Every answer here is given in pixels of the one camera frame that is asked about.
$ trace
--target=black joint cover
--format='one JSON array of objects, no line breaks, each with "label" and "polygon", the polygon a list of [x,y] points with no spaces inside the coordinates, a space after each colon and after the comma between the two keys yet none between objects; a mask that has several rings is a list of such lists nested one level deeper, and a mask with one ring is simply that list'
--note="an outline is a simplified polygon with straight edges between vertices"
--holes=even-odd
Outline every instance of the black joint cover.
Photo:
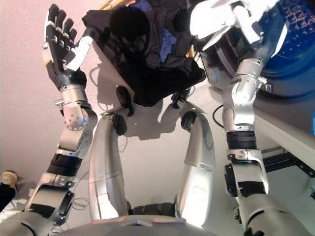
[{"label": "black joint cover", "polygon": [[122,117],[121,115],[116,114],[113,116],[113,124],[114,124],[114,128],[115,128],[115,130],[119,136],[124,135],[127,132],[126,121],[125,121],[124,117]]},{"label": "black joint cover", "polygon": [[195,123],[197,114],[194,111],[186,112],[182,118],[181,126],[184,130],[190,131],[192,125]]},{"label": "black joint cover", "polygon": [[232,131],[226,133],[229,149],[257,149],[254,131]]},{"label": "black joint cover", "polygon": [[47,172],[62,176],[76,176],[81,162],[82,159],[75,156],[55,154]]}]

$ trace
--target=blue object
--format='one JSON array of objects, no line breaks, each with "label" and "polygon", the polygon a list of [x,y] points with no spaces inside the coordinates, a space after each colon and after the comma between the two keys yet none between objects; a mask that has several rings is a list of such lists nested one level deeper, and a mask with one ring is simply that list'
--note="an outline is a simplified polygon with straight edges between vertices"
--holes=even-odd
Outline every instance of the blue object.
[{"label": "blue object", "polygon": [[315,112],[312,113],[312,134],[315,136]]},{"label": "blue object", "polygon": [[166,29],[162,33],[162,46],[159,54],[160,61],[165,62],[169,54],[172,54],[173,46],[176,44],[176,38]]},{"label": "blue object", "polygon": [[131,7],[137,8],[140,11],[146,12],[146,11],[151,11],[152,6],[148,3],[147,0],[137,0],[136,3],[131,4]]}]

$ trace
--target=silver robot leg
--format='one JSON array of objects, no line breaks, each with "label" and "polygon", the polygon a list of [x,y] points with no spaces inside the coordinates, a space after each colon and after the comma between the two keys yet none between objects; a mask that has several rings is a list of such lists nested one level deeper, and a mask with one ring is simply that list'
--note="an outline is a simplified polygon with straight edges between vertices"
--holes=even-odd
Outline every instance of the silver robot leg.
[{"label": "silver robot leg", "polygon": [[210,210],[215,150],[210,126],[202,111],[191,103],[180,104],[182,128],[190,133],[181,188],[176,198],[176,214],[201,227]]},{"label": "silver robot leg", "polygon": [[125,132],[125,120],[117,112],[104,114],[98,122],[90,159],[89,197],[92,220],[128,215],[118,150],[118,136]]}]

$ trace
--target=robot forearm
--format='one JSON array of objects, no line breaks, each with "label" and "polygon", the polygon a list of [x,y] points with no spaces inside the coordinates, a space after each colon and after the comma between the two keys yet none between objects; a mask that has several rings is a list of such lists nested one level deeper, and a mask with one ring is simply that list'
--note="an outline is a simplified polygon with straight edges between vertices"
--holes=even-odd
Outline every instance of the robot forearm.
[{"label": "robot forearm", "polygon": [[309,232],[282,204],[268,194],[269,186],[261,151],[256,147],[253,102],[266,82],[260,78],[259,59],[240,63],[232,85],[223,92],[223,123],[231,164],[225,166],[227,191],[235,197],[249,236],[294,236]]}]

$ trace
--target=black cable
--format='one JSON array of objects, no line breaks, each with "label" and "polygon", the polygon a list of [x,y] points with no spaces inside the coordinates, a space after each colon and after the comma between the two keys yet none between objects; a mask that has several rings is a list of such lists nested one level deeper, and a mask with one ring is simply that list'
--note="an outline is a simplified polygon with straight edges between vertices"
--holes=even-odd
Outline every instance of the black cable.
[{"label": "black cable", "polygon": [[221,128],[224,129],[224,126],[221,125],[221,124],[216,120],[216,118],[215,118],[216,112],[217,112],[218,109],[220,109],[221,107],[223,107],[223,104],[220,105],[220,106],[218,106],[218,107],[213,111],[213,113],[212,113],[212,119],[213,119],[213,121],[214,121],[218,126],[220,126]]}]

